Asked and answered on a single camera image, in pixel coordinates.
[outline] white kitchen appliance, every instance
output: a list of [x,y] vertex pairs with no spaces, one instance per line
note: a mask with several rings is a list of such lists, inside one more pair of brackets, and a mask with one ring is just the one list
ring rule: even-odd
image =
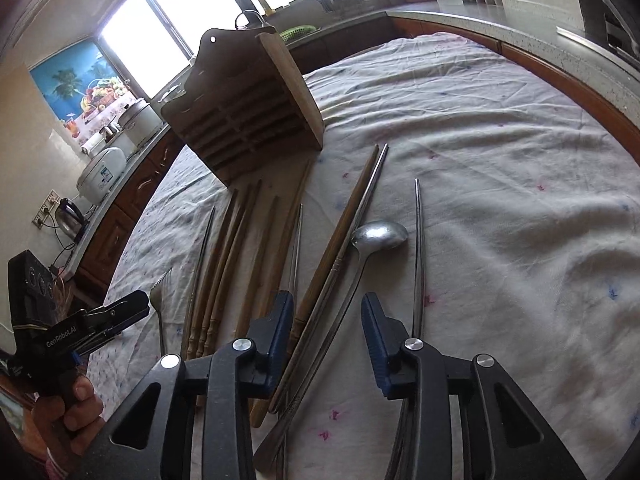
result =
[[78,178],[78,193],[98,205],[109,192],[127,165],[120,148],[107,148],[92,158]]
[[149,103],[138,99],[124,110],[118,124],[136,148],[140,148],[162,129],[164,122]]

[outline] knife block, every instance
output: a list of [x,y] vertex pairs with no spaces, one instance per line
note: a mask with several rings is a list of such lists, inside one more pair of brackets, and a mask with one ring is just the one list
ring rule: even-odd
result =
[[205,32],[184,89],[161,114],[226,186],[278,156],[322,150],[322,116],[273,27]]

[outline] metal screw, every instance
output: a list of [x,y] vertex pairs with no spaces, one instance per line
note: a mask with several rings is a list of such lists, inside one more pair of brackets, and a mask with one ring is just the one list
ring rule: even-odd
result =
[[238,350],[239,352],[242,352],[244,350],[248,350],[249,348],[251,348],[251,344],[252,343],[250,339],[241,337],[240,339],[236,339],[234,341],[233,347],[234,347],[234,350]]
[[162,368],[173,368],[180,363],[180,357],[176,354],[167,354],[162,359],[160,359],[160,364]]
[[417,337],[410,337],[404,342],[404,347],[409,350],[420,350],[424,343]]
[[494,365],[495,360],[489,354],[480,354],[476,357],[476,363],[484,368],[491,368]]

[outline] kitchen counter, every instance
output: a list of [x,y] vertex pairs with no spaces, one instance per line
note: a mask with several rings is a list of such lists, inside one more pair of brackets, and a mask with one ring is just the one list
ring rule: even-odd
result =
[[[623,61],[616,64],[609,56],[559,35],[558,27],[568,28],[565,24],[519,10],[478,4],[443,7],[437,2],[407,4],[343,20],[294,41],[288,47],[292,50],[343,28],[383,16],[464,28],[516,46],[585,83],[640,128],[640,73]],[[576,30],[571,32],[584,36]]]
[[89,243],[91,242],[92,237],[100,225],[100,222],[106,215],[108,209],[113,204],[113,201],[116,199],[118,193],[122,190],[125,184],[129,181],[130,177],[134,174],[137,168],[140,166],[143,160],[145,160],[146,156],[151,152],[151,150],[160,142],[160,140],[164,137],[164,135],[171,130],[171,127],[166,124],[155,136],[146,143],[142,149],[140,149],[137,153],[132,155],[127,161],[127,166],[125,167],[124,172],[118,178],[114,186],[104,197],[100,205],[95,210],[94,214],[91,216],[87,228],[84,231],[84,235],[80,239],[78,245],[75,246],[74,251],[72,253],[71,259],[66,265],[65,271],[63,273],[63,279],[66,280],[73,276],[78,270],[78,265],[84,256],[84,252],[86,251]]

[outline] kettle handle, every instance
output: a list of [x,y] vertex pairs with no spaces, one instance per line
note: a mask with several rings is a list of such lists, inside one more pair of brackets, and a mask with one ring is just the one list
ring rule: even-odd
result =
[[86,224],[86,219],[84,218],[82,212],[78,209],[78,206],[71,202],[71,200],[69,200],[68,198],[63,198],[60,200],[60,207],[67,211],[71,209],[70,213],[73,213],[73,215],[76,216],[76,219],[80,222],[80,224]]

